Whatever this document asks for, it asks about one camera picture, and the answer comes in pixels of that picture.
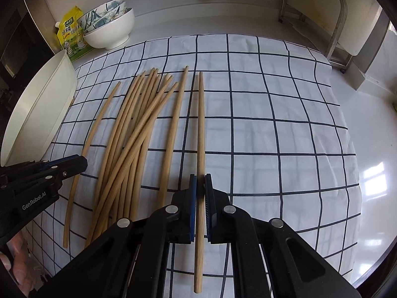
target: decorated ceramic bowl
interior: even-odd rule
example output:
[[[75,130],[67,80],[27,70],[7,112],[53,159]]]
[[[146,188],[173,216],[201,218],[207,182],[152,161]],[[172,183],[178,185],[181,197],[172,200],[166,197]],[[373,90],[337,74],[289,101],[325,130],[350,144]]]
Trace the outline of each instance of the decorated ceramic bowl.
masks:
[[[107,14],[110,10],[116,8],[120,4],[123,3],[123,0],[111,0],[96,8],[92,9],[91,11],[84,14],[80,17],[77,22],[83,28],[84,31],[100,18],[102,18],[105,14]]]
[[[128,40],[134,22],[134,10],[128,8],[125,14],[98,29],[86,33],[83,38],[94,48],[114,49]]]
[[[93,31],[94,29],[98,29],[99,27],[102,27],[103,25],[109,23],[110,21],[113,21],[113,20],[121,17],[126,12],[127,12],[126,3],[123,2],[116,8],[110,10],[108,13],[106,13],[102,18],[98,19],[92,25],[90,25],[84,32],[89,33],[91,31]]]

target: yellow snack bag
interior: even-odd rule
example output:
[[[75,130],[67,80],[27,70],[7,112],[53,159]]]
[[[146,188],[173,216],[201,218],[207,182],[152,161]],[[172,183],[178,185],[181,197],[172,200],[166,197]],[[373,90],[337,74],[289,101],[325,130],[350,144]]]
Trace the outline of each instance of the yellow snack bag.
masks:
[[[83,28],[77,23],[82,15],[83,12],[75,6],[64,15],[59,24],[57,36],[61,46],[66,49],[70,61],[76,60],[93,49],[85,42]]]

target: white bowl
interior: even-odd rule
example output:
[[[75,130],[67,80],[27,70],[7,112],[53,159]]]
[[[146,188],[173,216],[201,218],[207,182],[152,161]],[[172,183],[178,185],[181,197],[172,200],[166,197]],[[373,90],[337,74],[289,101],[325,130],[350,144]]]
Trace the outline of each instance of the white bowl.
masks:
[[[122,4],[118,5],[116,8],[107,12],[102,18],[95,21],[84,32],[89,33],[94,29],[98,29],[99,27],[102,27],[106,23],[109,23],[110,21],[116,20],[117,18],[121,17],[127,11],[128,10],[126,7],[126,2],[123,2]]]
[[[90,10],[82,17],[78,18],[77,22],[83,30],[86,30],[90,25],[92,25],[95,21],[102,18],[105,14],[107,14],[110,10],[114,9],[118,5],[122,4],[123,0],[110,0],[96,8]]]
[[[121,17],[86,33],[83,38],[94,48],[114,49],[128,40],[134,23],[134,10],[131,8]]]
[[[0,163],[39,161],[66,115],[77,77],[66,50],[45,63],[19,98],[7,124]]]

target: white countertop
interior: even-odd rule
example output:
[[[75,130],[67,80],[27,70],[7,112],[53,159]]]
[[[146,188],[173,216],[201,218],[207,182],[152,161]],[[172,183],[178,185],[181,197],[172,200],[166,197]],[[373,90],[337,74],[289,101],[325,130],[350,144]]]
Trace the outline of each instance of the white countertop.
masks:
[[[305,40],[287,25],[242,17],[183,19],[143,27],[133,30],[124,45],[205,33],[258,35],[305,45]],[[73,65],[78,67],[106,52],[93,50]],[[351,88],[347,77],[337,69],[332,72],[332,90],[342,106],[355,146],[363,195],[361,228],[350,279],[353,283],[377,262],[397,235],[397,113],[384,100]]]

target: white plastic basin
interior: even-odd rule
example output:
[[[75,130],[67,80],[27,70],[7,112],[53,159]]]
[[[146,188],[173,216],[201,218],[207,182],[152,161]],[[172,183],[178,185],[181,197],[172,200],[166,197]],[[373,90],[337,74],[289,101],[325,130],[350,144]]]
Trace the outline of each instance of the white plastic basin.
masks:
[[[54,138],[73,99],[77,77],[62,50],[37,72],[18,100],[1,146],[0,163],[39,161]]]

